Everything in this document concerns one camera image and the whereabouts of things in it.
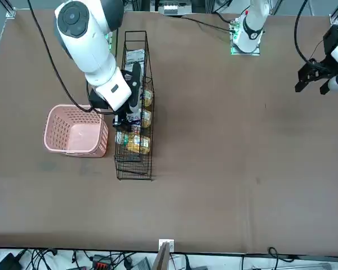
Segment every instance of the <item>metal clamp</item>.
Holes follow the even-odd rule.
[[[0,0],[0,3],[6,9],[6,17],[8,19],[14,19],[16,15],[16,8],[10,3],[9,0]]]

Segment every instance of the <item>white bracket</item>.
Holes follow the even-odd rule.
[[[174,239],[159,239],[159,248],[158,248],[158,250],[160,250],[160,247],[161,247],[165,242],[168,242],[168,243],[169,243],[169,247],[170,247],[169,252],[174,252]]]

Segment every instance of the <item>floor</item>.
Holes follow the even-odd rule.
[[[295,15],[297,11],[300,8],[300,5],[303,0],[284,0],[280,9],[278,10],[277,15]],[[62,1],[61,0],[32,0],[33,7],[34,8],[53,8],[58,6]],[[329,13],[334,10],[336,5],[338,4],[338,0],[312,0],[312,5],[309,7],[306,7],[304,10],[304,15],[315,15],[315,16],[327,16]],[[26,0],[12,0],[12,3],[17,8],[27,8]],[[234,0],[233,4],[227,8],[226,10],[223,10],[223,12],[232,12],[237,13],[241,12],[249,3],[249,0]],[[5,9],[0,4],[0,36],[1,32],[3,30],[3,27],[5,25]],[[0,250],[0,260],[8,253],[9,250]],[[64,269],[61,266],[67,266],[66,268],[73,268],[74,266],[71,264],[71,257],[72,257],[72,251],[61,251],[60,252],[60,259],[62,259],[62,264],[60,264],[60,267],[52,268],[54,269]],[[145,256],[148,257],[151,265],[154,262],[155,254],[146,254],[146,253],[140,253],[135,254],[133,256],[133,261],[138,262]],[[178,255],[179,258],[175,259],[175,267],[171,263],[170,264],[170,270],[174,269],[182,269],[185,267],[185,259],[184,256]],[[199,266],[208,266],[211,269],[240,269],[240,258],[233,258],[228,256],[206,256],[206,255],[190,255],[189,260],[192,264],[192,267],[199,267]],[[78,256],[78,263],[79,265],[89,265],[89,261],[86,259],[86,257],[81,254]],[[272,259],[252,259],[247,258],[244,262],[244,269],[250,269],[252,267],[260,267],[260,268],[271,268],[273,267],[275,263],[275,260]],[[295,265],[305,265],[305,264],[315,264],[315,262],[309,262],[309,261],[298,261],[294,262]],[[333,269],[338,269],[338,263],[332,264]]]
[[[0,261],[8,254],[12,253],[16,256],[21,249],[0,249]],[[32,250],[28,250],[20,260],[20,264],[24,267],[23,269],[32,269],[30,266],[31,254]],[[88,256],[94,256],[95,254],[99,254],[102,256],[109,255],[108,252],[105,251],[88,251]],[[112,252],[113,260],[116,259],[115,254],[117,252]],[[47,260],[47,264],[50,266],[52,270],[64,270],[64,269],[73,269],[75,268],[75,263],[72,263],[72,250],[59,250],[56,256],[52,256],[48,254],[45,256]],[[132,265],[134,266],[139,261],[147,257],[149,261],[149,265],[152,267],[155,260],[156,253],[136,253],[131,256]],[[168,270],[182,270],[186,267],[185,257],[181,254],[173,254],[173,260],[169,262]],[[207,269],[215,269],[215,270],[227,270],[227,269],[235,269],[240,270],[241,268],[241,257],[239,256],[230,256],[230,254],[218,254],[218,255],[188,255],[189,264],[192,269],[195,267],[203,267],[206,266]],[[91,262],[85,256],[84,252],[77,251],[77,262],[80,267],[87,267],[86,269],[91,268]],[[245,257],[243,269],[244,270],[252,270],[253,268],[261,268],[263,270],[270,269],[275,266],[275,259],[264,259],[264,258],[249,258]],[[305,267],[305,268],[297,268],[297,270],[338,270],[338,263],[326,263],[326,262],[316,262],[316,261],[308,261],[308,260],[295,260],[292,263],[284,263],[279,261],[278,270],[282,267]],[[38,270],[47,269],[44,263],[41,262]],[[126,270],[123,263],[116,267],[117,270]]]

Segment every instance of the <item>bottle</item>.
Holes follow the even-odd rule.
[[[126,133],[118,131],[115,136],[115,142],[124,145],[129,151],[138,154],[147,154],[150,151],[150,138],[140,136],[134,132]]]

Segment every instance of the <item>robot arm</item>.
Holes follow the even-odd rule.
[[[113,111],[131,95],[105,38],[121,26],[123,11],[122,0],[67,1],[55,10],[61,44]]]
[[[257,48],[269,11],[268,0],[251,0],[248,13],[240,16],[241,28],[234,44],[242,52],[251,53]]]
[[[310,82],[320,79],[327,79],[320,87],[322,95],[329,91],[338,91],[338,25],[332,25],[323,36],[323,44],[326,57],[321,62],[309,59],[312,64],[306,63],[298,71],[296,92],[301,92]]]

